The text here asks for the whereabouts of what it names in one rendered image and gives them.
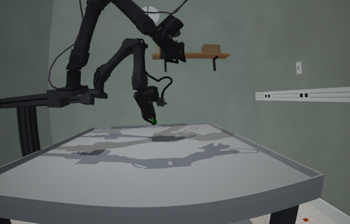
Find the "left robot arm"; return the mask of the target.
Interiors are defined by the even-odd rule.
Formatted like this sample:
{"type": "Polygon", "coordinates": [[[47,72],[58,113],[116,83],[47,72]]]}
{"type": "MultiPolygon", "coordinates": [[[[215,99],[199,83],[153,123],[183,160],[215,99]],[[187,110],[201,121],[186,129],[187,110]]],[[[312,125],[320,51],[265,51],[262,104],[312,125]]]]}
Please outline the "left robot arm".
{"type": "MultiPolygon", "coordinates": [[[[134,70],[132,73],[132,89],[137,90],[134,98],[137,104],[157,101],[159,99],[158,87],[148,86],[148,77],[144,73],[143,43],[139,39],[127,38],[116,54],[103,66],[101,66],[94,77],[95,88],[89,90],[99,90],[104,92],[104,82],[111,76],[114,68],[127,56],[134,54],[134,70]],[[127,51],[128,50],[128,51],[127,51]]],[[[107,95],[107,93],[105,93],[107,95]]]]}

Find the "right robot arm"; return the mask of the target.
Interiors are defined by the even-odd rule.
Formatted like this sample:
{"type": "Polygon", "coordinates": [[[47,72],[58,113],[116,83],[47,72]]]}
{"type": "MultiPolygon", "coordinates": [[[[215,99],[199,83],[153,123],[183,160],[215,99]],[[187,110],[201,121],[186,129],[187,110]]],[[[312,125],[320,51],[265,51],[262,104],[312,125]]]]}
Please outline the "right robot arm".
{"type": "Polygon", "coordinates": [[[56,92],[72,92],[79,89],[88,88],[82,86],[81,69],[85,67],[89,59],[90,42],[93,32],[104,7],[110,2],[115,4],[144,35],[148,35],[160,47],[164,48],[171,42],[168,36],[178,37],[183,23],[173,15],[168,15],[158,26],[154,21],[140,10],[131,0],[87,0],[86,12],[83,18],[78,38],[69,57],[66,67],[66,87],[56,88],[56,92]],[[166,32],[166,33],[165,33],[166,32]]]}

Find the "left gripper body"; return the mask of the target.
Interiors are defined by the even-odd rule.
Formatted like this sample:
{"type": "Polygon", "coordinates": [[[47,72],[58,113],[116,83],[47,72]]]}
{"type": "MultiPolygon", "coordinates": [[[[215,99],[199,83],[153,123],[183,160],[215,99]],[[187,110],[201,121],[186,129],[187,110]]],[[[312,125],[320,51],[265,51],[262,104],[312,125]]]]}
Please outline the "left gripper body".
{"type": "Polygon", "coordinates": [[[143,104],[138,104],[140,109],[141,109],[143,119],[146,119],[146,118],[152,116],[153,114],[155,114],[153,102],[163,103],[163,98],[159,97],[159,99],[157,101],[150,101],[151,104],[149,104],[149,102],[144,102],[143,104]]]}

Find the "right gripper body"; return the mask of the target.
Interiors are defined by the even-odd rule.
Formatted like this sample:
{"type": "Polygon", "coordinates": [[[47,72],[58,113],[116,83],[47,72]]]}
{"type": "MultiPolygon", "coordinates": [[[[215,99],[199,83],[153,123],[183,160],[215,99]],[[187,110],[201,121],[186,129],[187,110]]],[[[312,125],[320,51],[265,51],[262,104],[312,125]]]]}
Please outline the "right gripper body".
{"type": "Polygon", "coordinates": [[[180,59],[184,55],[183,47],[184,43],[172,39],[172,36],[168,35],[171,38],[171,42],[168,46],[161,48],[160,58],[165,58],[166,60],[180,59]],[[162,49],[165,51],[163,52],[162,49]]]}

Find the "grey table edge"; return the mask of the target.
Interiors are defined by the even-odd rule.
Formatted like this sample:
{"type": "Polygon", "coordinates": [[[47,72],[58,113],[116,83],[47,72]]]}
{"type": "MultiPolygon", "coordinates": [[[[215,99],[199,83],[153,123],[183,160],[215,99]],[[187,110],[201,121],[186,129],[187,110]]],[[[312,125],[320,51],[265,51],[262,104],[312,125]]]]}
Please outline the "grey table edge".
{"type": "MultiPolygon", "coordinates": [[[[199,125],[199,124],[209,124],[224,133],[258,149],[259,151],[275,158],[276,160],[304,173],[310,178],[296,181],[294,183],[270,188],[267,190],[262,190],[254,193],[238,195],[235,197],[193,202],[187,204],[174,204],[174,205],[152,205],[152,206],[125,206],[125,205],[100,205],[100,204],[86,204],[78,202],[66,202],[66,201],[56,201],[29,197],[20,197],[15,195],[0,194],[0,203],[20,205],[27,207],[52,209],[58,211],[67,212],[77,212],[77,213],[89,213],[89,214],[104,214],[104,215],[134,215],[134,216],[145,216],[145,215],[172,215],[172,214],[186,214],[186,213],[196,213],[211,211],[216,209],[234,207],[239,205],[248,204],[251,202],[256,202],[264,199],[273,198],[279,195],[287,194],[297,190],[301,190],[316,184],[324,182],[324,174],[313,170],[303,164],[300,164],[290,158],[280,155],[268,148],[265,148],[255,142],[252,142],[244,137],[241,137],[231,131],[228,131],[218,125],[212,124],[211,122],[192,122],[192,123],[174,123],[174,124],[158,124],[158,127],[172,127],[172,126],[182,126],[182,125],[199,125]]],[[[39,151],[36,151],[30,155],[20,158],[14,162],[8,163],[0,167],[0,174],[16,167],[32,158],[35,158],[43,153],[46,153],[62,144],[65,144],[79,136],[82,136],[94,129],[126,129],[126,128],[152,128],[153,125],[129,125],[129,126],[115,126],[115,127],[93,127],[65,140],[57,142],[39,151]]]]}

